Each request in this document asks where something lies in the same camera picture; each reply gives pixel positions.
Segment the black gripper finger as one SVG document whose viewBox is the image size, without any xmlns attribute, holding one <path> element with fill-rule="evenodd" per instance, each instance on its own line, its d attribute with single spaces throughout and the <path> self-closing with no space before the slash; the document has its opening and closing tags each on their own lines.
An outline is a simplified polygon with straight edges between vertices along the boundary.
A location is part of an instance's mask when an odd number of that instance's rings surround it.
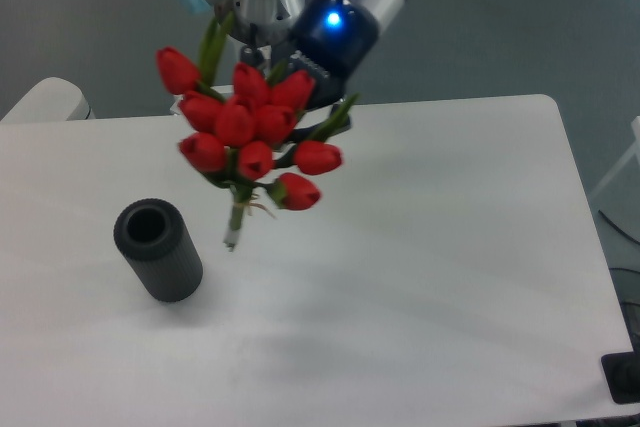
<svg viewBox="0 0 640 427">
<path fill-rule="evenodd" d="M 292 144 L 299 145 L 304 141 L 325 142 L 335 135 L 348 131 L 351 128 L 351 109 L 352 106 L 347 104 L 334 105 L 323 122 L 296 128 L 292 132 Z"/>
</svg>

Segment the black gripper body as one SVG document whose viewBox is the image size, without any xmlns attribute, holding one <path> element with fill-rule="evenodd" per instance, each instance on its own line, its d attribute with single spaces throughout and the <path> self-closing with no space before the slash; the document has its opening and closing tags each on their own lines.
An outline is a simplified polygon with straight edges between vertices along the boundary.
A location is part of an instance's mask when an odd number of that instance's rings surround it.
<svg viewBox="0 0 640 427">
<path fill-rule="evenodd" d="M 346 83 L 379 37 L 375 18 L 350 0 L 311 0 L 294 24 L 287 72 L 315 81 L 307 108 L 338 101 Z"/>
</svg>

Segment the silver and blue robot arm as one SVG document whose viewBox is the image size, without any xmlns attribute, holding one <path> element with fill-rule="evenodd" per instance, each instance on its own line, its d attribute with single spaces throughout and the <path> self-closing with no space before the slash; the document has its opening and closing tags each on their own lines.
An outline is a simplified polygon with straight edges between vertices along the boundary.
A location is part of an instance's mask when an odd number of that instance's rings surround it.
<svg viewBox="0 0 640 427">
<path fill-rule="evenodd" d="M 193 12 L 235 17 L 238 58 L 273 72 L 303 70 L 315 80 L 309 109 L 335 106 L 346 83 L 406 0 L 180 0 Z"/>
</svg>

